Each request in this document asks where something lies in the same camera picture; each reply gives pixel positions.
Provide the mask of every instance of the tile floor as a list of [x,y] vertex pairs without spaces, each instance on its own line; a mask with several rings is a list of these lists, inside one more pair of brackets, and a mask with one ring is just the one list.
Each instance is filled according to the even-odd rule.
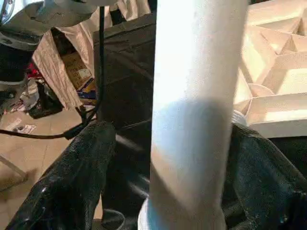
[[[22,112],[16,112],[4,115],[0,122],[0,128],[6,128],[17,118],[22,120],[21,124],[36,125],[36,129],[32,134],[37,135],[62,133],[81,122],[76,111],[62,111],[59,114],[37,120]],[[5,229],[34,183],[70,142],[64,138],[36,140],[0,135],[0,155],[28,173],[28,180],[25,183],[0,192],[0,229]],[[12,181],[14,178],[16,178],[16,175],[14,175],[13,171],[0,162],[0,189],[4,187],[5,183]],[[102,207],[101,201],[99,201],[94,218],[100,219],[101,216]]]

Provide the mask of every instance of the black cable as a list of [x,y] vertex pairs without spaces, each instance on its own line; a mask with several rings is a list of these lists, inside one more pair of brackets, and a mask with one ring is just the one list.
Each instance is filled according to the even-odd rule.
[[69,130],[66,130],[65,132],[61,134],[56,135],[33,135],[33,134],[24,134],[24,133],[17,133],[13,131],[8,131],[4,129],[0,129],[0,134],[6,134],[16,137],[22,137],[22,138],[32,138],[32,139],[57,139],[57,138],[66,138],[66,139],[72,139],[75,136],[77,136],[91,121],[93,121],[94,115],[97,113],[101,102],[102,102],[102,96],[103,96],[103,82],[104,82],[104,24],[105,24],[105,8],[100,7],[100,25],[99,25],[99,39],[100,39],[100,65],[101,65],[101,82],[102,84],[99,96],[97,96],[96,100],[96,106],[94,109],[92,109],[90,112],[90,115],[85,119],[82,123],[79,125],[70,128]]
[[25,134],[25,133],[17,133],[13,131],[3,130],[0,129],[0,134],[6,134],[11,136],[17,136],[22,138],[33,138],[33,139],[57,139],[57,138],[63,138],[63,133],[56,134],[56,135],[32,135],[32,134]]

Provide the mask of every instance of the clutter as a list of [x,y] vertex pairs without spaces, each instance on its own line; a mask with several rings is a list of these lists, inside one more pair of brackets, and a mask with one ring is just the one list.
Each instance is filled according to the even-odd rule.
[[66,72],[76,90],[79,90],[92,76],[89,69],[81,60],[80,55],[75,52],[62,57]]
[[25,125],[25,126],[19,126],[17,128],[14,128],[13,131],[16,133],[30,134],[35,128],[36,126],[34,125]]
[[90,78],[90,80],[79,90],[77,90],[80,100],[85,105],[95,105],[96,103],[96,85],[95,80]]
[[14,122],[10,123],[6,128],[5,130],[8,130],[8,131],[13,131],[14,128],[16,128],[20,123],[21,123],[21,119],[20,118],[17,118]]
[[38,87],[34,79],[28,81],[27,90],[20,97],[26,111],[32,109],[39,99]]

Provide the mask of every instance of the cardboard box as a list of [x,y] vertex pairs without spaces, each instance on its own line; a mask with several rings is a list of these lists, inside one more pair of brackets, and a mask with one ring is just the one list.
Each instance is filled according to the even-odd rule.
[[92,77],[91,72],[86,68],[78,52],[62,57],[69,79],[76,90],[84,86]]
[[264,137],[307,136],[307,1],[250,6],[234,108]]

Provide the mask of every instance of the white pvc pipe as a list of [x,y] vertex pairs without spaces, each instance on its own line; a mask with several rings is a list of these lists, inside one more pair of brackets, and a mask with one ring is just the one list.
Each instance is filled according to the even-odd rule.
[[221,194],[247,0],[160,0],[151,230],[225,229]]

